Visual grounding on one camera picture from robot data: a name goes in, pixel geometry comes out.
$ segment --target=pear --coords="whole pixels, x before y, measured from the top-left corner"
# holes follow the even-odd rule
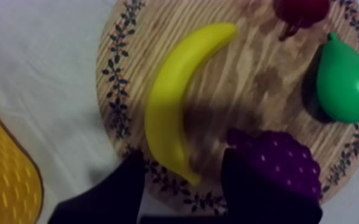
[[[317,75],[318,99],[326,113],[339,122],[359,122],[359,53],[329,35]]]

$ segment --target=yellow textured mat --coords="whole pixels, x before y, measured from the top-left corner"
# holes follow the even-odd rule
[[[42,194],[36,166],[0,122],[0,223],[35,223]]]

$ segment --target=wooden board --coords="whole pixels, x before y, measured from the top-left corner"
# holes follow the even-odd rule
[[[181,38],[214,22],[236,23],[239,34],[196,71],[187,92],[191,164],[205,177],[193,187],[150,156],[143,112],[159,63]],[[359,165],[359,123],[335,123],[325,116],[315,97],[315,75],[329,32],[359,52],[359,6],[333,0],[325,21],[279,42],[284,26],[271,0],[117,3],[97,60],[100,112],[117,153],[145,152],[151,194],[178,211],[225,213],[219,170],[229,127],[251,134],[285,130],[310,147],[322,168],[322,202],[346,184]]]

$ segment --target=plastic banana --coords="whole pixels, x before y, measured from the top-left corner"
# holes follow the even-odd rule
[[[146,104],[145,132],[151,153],[192,185],[199,184],[200,176],[189,166],[183,98],[198,65],[225,46],[236,32],[235,24],[216,23],[188,35],[162,64]]]

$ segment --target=white tablecloth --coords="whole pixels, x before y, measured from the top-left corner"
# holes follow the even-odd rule
[[[119,164],[100,120],[95,62],[114,0],[0,0],[0,117],[37,162],[54,206]],[[359,223],[359,169],[322,223]],[[145,194],[142,213],[174,214]]]

